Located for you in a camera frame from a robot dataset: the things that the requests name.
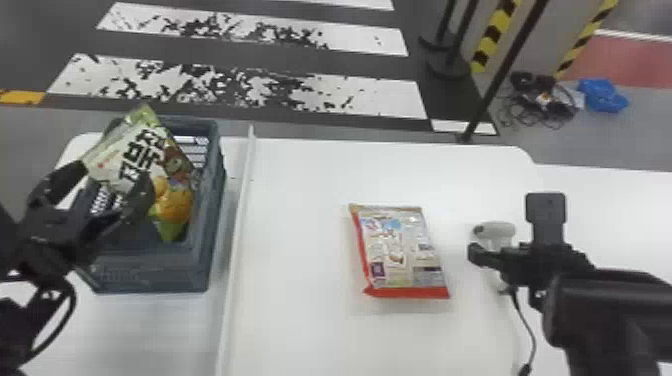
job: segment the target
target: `blue object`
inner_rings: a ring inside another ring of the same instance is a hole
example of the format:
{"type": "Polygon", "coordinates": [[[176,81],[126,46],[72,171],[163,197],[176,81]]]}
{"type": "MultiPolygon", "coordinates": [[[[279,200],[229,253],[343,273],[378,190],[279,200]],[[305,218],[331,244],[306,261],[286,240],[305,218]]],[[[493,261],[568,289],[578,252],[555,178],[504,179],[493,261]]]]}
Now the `blue object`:
{"type": "Polygon", "coordinates": [[[606,78],[579,80],[578,90],[586,94],[586,105],[595,111],[615,114],[630,105],[628,98],[606,78]]]}

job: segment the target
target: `plastic basket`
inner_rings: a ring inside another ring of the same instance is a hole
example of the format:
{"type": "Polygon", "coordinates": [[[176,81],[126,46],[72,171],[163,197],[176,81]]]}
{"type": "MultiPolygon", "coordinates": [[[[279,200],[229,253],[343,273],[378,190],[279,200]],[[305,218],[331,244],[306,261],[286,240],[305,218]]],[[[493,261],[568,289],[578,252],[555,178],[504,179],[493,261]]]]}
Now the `plastic basket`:
{"type": "MultiPolygon", "coordinates": [[[[210,120],[160,117],[194,166],[202,169],[191,221],[177,242],[164,243],[151,220],[119,234],[96,261],[77,273],[96,293],[202,292],[208,289],[210,265],[226,182],[217,124],[210,120]]],[[[118,124],[115,119],[108,130],[118,124]]],[[[92,212],[119,204],[117,195],[90,180],[96,190],[92,212]]]]}

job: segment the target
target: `chip bag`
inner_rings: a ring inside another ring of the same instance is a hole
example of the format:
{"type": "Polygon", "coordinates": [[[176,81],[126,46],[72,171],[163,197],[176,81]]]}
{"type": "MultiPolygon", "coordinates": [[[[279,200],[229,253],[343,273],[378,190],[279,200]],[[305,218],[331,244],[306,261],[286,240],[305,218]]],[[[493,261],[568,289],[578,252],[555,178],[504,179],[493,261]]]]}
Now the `chip bag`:
{"type": "Polygon", "coordinates": [[[378,298],[448,299],[422,209],[350,204],[368,286],[378,298]]]}
{"type": "Polygon", "coordinates": [[[148,105],[129,112],[81,160],[89,177],[121,194],[133,188],[142,171],[148,171],[156,194],[148,215],[164,242],[182,234],[200,173],[148,105]]]}

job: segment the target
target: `white table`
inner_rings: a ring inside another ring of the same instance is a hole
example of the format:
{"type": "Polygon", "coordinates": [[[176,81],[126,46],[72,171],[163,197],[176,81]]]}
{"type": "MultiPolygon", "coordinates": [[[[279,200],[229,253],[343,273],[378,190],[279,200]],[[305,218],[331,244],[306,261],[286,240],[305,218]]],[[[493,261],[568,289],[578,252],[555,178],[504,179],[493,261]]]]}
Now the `white table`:
{"type": "MultiPolygon", "coordinates": [[[[95,137],[74,139],[64,158],[95,137]]],[[[52,348],[24,368],[29,376],[509,374],[527,357],[527,336],[465,248],[484,220],[513,222],[517,238],[529,239],[524,195],[543,189],[568,194],[566,238],[594,262],[672,280],[669,260],[661,262],[672,174],[537,167],[506,147],[222,145],[233,177],[227,193],[241,197],[235,233],[222,231],[233,240],[232,269],[220,237],[206,294],[100,297],[73,279],[80,307],[52,348]],[[362,294],[350,202],[422,206],[452,299],[362,294]]],[[[235,202],[224,206],[236,210],[235,202]]],[[[526,313],[541,335],[539,315],[526,313]]],[[[563,353],[539,340],[534,374],[568,375],[563,353]]]]}
{"type": "MultiPolygon", "coordinates": [[[[57,165],[78,158],[99,133],[75,137],[57,165]]],[[[222,141],[227,149],[226,192],[220,213],[210,288],[200,294],[103,295],[94,294],[79,277],[68,279],[77,290],[75,313],[44,353],[23,367],[28,376],[42,375],[212,375],[218,348],[228,279],[228,260],[236,203],[247,153],[247,140],[222,141]]],[[[61,206],[69,206],[74,192],[61,206]]],[[[3,296],[24,299],[32,295],[25,285],[3,285],[3,296]]],[[[49,333],[56,320],[52,320],[49,333]]]]}
{"type": "Polygon", "coordinates": [[[513,312],[466,259],[473,226],[519,225],[536,166],[509,147],[260,140],[223,352],[224,375],[500,375],[513,312]],[[449,301],[384,301],[365,286],[349,203],[418,205],[449,301]]]}

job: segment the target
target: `stanchion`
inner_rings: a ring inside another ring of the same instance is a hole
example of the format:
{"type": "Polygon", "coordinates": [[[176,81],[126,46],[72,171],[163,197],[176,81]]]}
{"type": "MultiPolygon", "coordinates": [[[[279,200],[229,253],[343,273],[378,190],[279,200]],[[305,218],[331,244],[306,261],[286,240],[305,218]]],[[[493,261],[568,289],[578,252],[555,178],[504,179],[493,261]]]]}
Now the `stanchion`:
{"type": "Polygon", "coordinates": [[[447,51],[453,45],[453,34],[448,31],[448,23],[455,12],[457,0],[448,0],[446,9],[443,11],[439,27],[424,30],[420,33],[418,39],[420,45],[433,51],[447,51]]]}
{"type": "Polygon", "coordinates": [[[480,124],[481,119],[483,119],[485,113],[488,112],[490,104],[492,104],[492,101],[495,99],[499,88],[502,86],[502,83],[504,83],[504,80],[509,74],[513,63],[518,57],[518,54],[523,49],[527,38],[530,36],[535,26],[537,26],[537,22],[539,22],[539,18],[541,18],[541,15],[544,13],[548,2],[549,0],[535,1],[530,14],[527,16],[525,23],[523,23],[523,27],[518,32],[518,35],[516,35],[516,39],[514,39],[509,52],[506,54],[506,57],[502,62],[502,65],[499,67],[497,74],[495,74],[495,77],[492,79],[490,87],[488,87],[483,100],[481,100],[480,104],[478,105],[478,109],[476,110],[474,118],[471,119],[471,122],[469,122],[469,125],[467,126],[467,129],[464,131],[464,133],[458,137],[458,140],[461,143],[469,143],[471,141],[471,137],[474,135],[474,132],[480,124]]]}
{"type": "Polygon", "coordinates": [[[462,57],[460,49],[462,48],[464,37],[467,35],[467,30],[469,30],[469,24],[471,24],[471,20],[474,18],[474,13],[476,13],[478,2],[479,0],[469,0],[467,9],[462,16],[460,27],[457,29],[455,41],[448,51],[448,55],[445,57],[441,55],[430,56],[427,59],[427,67],[437,77],[445,80],[454,80],[469,75],[471,67],[462,57]]]}

